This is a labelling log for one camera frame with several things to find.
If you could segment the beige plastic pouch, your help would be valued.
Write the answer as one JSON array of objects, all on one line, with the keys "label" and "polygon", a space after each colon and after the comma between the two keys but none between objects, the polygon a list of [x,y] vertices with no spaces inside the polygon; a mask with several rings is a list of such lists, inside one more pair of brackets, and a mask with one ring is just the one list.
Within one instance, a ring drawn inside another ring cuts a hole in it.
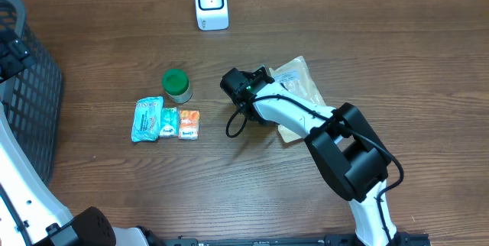
[{"label": "beige plastic pouch", "polygon": [[275,70],[270,68],[269,72],[289,92],[316,105],[325,106],[324,99],[310,76],[303,56],[298,56]]}]

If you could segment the orange tissue pack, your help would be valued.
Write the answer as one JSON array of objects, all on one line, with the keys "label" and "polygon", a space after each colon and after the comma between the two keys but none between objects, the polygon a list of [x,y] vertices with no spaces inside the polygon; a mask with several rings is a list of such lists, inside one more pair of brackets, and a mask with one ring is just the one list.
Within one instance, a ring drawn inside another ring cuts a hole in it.
[{"label": "orange tissue pack", "polygon": [[197,140],[199,136],[199,120],[199,111],[180,110],[178,138],[182,140]]}]

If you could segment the green lid jar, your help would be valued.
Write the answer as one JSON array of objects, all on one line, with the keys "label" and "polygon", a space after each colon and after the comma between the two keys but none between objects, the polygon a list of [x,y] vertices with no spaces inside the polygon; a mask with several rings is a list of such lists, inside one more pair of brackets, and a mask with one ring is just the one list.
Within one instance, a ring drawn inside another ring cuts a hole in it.
[{"label": "green lid jar", "polygon": [[187,74],[181,69],[169,69],[162,77],[165,93],[177,104],[188,102],[193,90]]}]

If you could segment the teal tissue pack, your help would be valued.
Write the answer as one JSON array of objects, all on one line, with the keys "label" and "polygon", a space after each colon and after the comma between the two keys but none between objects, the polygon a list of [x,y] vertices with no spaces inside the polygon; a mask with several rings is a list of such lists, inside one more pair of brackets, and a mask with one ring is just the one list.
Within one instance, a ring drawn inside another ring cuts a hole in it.
[{"label": "teal tissue pack", "polygon": [[160,117],[160,138],[178,136],[180,113],[178,108],[162,108]]}]

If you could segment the large teal wipes pack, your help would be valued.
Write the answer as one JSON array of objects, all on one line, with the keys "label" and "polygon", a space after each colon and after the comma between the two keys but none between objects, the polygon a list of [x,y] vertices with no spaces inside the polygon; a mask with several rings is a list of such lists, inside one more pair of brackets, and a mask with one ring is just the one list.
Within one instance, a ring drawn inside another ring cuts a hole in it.
[{"label": "large teal wipes pack", "polygon": [[131,140],[156,141],[161,130],[161,112],[164,99],[161,96],[146,97],[136,103],[134,121],[131,129]]}]

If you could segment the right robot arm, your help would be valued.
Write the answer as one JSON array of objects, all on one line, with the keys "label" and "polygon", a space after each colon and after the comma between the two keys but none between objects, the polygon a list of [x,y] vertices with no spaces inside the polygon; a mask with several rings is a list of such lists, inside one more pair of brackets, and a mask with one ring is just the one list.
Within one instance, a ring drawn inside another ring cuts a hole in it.
[{"label": "right robot arm", "polygon": [[233,68],[220,87],[245,121],[282,125],[303,139],[326,184],[349,203],[358,242],[395,242],[397,228],[385,194],[392,188],[387,168],[399,162],[357,107],[317,105],[289,92],[263,67],[254,72]]}]

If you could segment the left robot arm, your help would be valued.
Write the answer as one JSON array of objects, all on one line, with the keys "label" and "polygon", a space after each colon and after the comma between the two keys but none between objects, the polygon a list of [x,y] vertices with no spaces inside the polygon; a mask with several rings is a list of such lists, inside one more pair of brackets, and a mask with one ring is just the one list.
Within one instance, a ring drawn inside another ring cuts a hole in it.
[{"label": "left robot arm", "polygon": [[63,80],[26,28],[1,28],[1,81],[1,243],[159,245],[145,228],[112,226],[96,207],[72,215],[47,188]]}]

